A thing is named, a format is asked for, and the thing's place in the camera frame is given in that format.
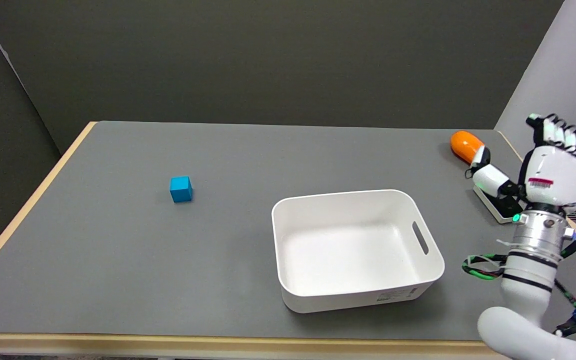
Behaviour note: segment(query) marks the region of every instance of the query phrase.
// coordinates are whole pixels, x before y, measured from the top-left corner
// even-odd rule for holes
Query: orange object
[[[470,164],[484,143],[468,131],[457,131],[450,137],[452,152],[464,162]]]

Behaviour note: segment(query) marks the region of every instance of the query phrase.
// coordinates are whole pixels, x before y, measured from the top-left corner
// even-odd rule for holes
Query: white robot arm
[[[469,257],[462,268],[484,280],[502,278],[505,307],[485,310],[477,323],[487,346],[515,360],[576,360],[576,341],[565,338],[576,333],[576,298],[555,279],[560,261],[576,251],[574,230],[566,221],[567,214],[576,210],[576,126],[555,114],[531,114],[526,123],[534,129],[535,148],[526,155],[517,183],[490,163],[485,146],[468,169],[475,185],[490,196],[526,202],[525,210],[513,218],[510,250],[507,255]],[[564,240],[573,241],[562,250]],[[501,264],[498,271],[471,267],[473,258],[487,256],[489,262]],[[541,321],[553,287],[575,310],[569,321],[550,333],[541,328]]]

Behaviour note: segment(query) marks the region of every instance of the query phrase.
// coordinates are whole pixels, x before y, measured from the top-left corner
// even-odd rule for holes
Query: cable
[[[567,257],[565,255],[565,251],[561,252],[563,257]],[[466,260],[461,263],[461,269],[468,275],[474,276],[475,278],[491,281],[499,278],[503,275],[504,269],[503,266],[506,264],[506,260],[508,259],[508,255],[500,255],[498,253],[484,253],[482,255],[469,255]],[[477,263],[498,263],[499,269],[495,271],[486,271],[482,269],[477,269],[471,267],[472,264]],[[553,334],[559,332],[561,333],[562,337],[569,337],[570,335],[576,334],[576,297],[572,294],[572,292],[568,291],[562,283],[555,279],[555,287],[561,292],[561,294],[566,298],[566,300],[573,306],[574,310],[572,312],[572,316],[563,324],[556,326]]]

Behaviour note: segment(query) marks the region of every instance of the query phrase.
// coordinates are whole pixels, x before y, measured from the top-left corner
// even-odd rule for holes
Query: blue cube
[[[182,203],[193,199],[193,186],[190,177],[180,176],[170,179],[170,195],[175,203]]]

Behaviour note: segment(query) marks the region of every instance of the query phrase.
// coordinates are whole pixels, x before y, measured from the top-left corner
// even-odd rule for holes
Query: white plastic bin
[[[272,228],[281,296],[297,313],[413,300],[444,273],[402,191],[285,198],[272,208]]]

